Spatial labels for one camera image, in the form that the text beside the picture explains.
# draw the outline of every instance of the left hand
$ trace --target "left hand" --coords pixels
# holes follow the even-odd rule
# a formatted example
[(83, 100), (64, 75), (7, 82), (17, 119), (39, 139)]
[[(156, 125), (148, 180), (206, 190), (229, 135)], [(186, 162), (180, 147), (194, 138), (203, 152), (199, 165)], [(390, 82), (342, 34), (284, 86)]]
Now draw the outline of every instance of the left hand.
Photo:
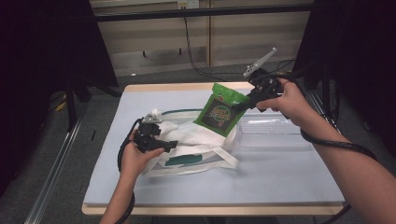
[[(134, 130), (129, 137), (129, 139), (134, 139)], [(129, 176), (132, 178), (137, 178), (146, 168), (147, 163), (155, 158), (163, 154), (163, 148), (157, 148), (152, 151), (146, 151), (146, 153), (142, 153), (137, 149), (134, 142), (129, 143), (123, 152), (122, 161), (121, 161), (121, 171), (120, 174), (124, 176)]]

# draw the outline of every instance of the clear plastic container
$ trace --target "clear plastic container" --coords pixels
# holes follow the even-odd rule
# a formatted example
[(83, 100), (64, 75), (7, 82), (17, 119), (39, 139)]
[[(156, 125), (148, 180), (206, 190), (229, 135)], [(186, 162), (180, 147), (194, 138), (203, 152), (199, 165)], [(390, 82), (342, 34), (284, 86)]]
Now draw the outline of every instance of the clear plastic container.
[(308, 147), (300, 128), (280, 113), (246, 114), (239, 120), (241, 147)]

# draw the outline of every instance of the green package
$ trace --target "green package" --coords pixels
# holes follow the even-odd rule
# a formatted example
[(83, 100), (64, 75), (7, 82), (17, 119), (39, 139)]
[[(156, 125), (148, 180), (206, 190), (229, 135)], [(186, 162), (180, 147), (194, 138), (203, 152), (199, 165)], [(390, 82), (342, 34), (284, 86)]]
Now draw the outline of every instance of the green package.
[(194, 123), (227, 137), (238, 120), (246, 112), (244, 110), (237, 113), (232, 109), (232, 106), (244, 103), (249, 98), (219, 83), (213, 85), (212, 91), (213, 93), (210, 95), (204, 109)]

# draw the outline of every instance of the wooden table edge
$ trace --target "wooden table edge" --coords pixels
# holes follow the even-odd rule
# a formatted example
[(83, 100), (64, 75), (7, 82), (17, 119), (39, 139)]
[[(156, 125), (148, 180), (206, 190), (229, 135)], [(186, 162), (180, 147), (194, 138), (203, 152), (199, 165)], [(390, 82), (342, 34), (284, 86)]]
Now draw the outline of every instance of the wooden table edge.
[[(231, 89), (253, 89), (248, 82), (218, 82)], [(125, 87), (124, 92), (130, 91), (193, 91), (211, 90), (213, 82), (202, 83), (166, 83), (166, 84), (136, 84)]]
[[(227, 205), (227, 206), (136, 206), (137, 216), (331, 216), (341, 211), (341, 203)], [(88, 216), (101, 216), (105, 206), (83, 204), (82, 212)]]

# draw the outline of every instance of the white cloth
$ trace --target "white cloth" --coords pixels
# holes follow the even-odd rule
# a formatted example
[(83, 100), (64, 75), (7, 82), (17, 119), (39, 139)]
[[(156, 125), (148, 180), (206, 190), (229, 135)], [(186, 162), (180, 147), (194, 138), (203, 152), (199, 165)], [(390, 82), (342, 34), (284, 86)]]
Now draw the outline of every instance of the white cloth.
[[(181, 123), (177, 122), (172, 115), (172, 121), (163, 118), (159, 124), (161, 135), (159, 140), (178, 141), (177, 147), (172, 148), (169, 153), (163, 153), (160, 157), (152, 159), (146, 166), (143, 175), (145, 176), (164, 176), (164, 175), (187, 175), (194, 174), (215, 167), (235, 169), (238, 160), (230, 153), (224, 150), (226, 142), (233, 141), (235, 129), (233, 129), (227, 138), (208, 130), (205, 127), (193, 123), (198, 117), (198, 112), (182, 112), (184, 116), (191, 116), (190, 119), (184, 119)], [(189, 164), (167, 165), (166, 163), (175, 157), (186, 155), (200, 155), (201, 161)], [(218, 156), (218, 160), (208, 160)]]

